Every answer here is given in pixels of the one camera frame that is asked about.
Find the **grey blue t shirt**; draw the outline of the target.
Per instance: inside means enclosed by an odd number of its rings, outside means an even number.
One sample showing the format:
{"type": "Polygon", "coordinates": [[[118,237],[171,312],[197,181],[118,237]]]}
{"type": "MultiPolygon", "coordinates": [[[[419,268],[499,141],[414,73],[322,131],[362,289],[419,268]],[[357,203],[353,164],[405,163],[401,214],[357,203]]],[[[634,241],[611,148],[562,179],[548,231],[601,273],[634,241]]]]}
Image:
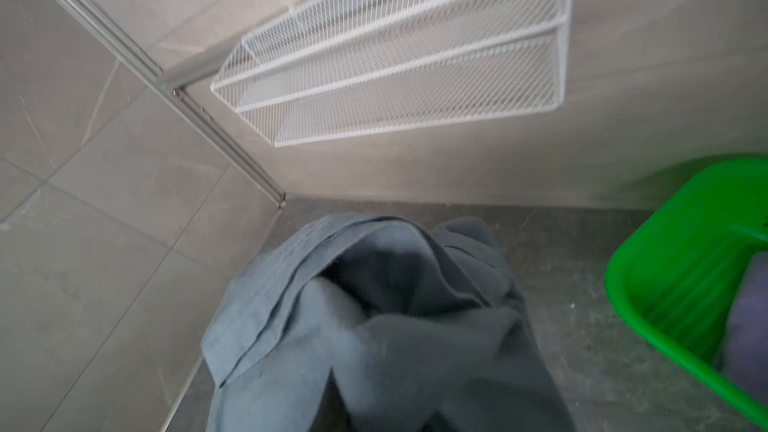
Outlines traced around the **grey blue t shirt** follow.
{"type": "Polygon", "coordinates": [[[211,431],[571,431],[486,223],[331,215],[230,282],[211,431]]]}

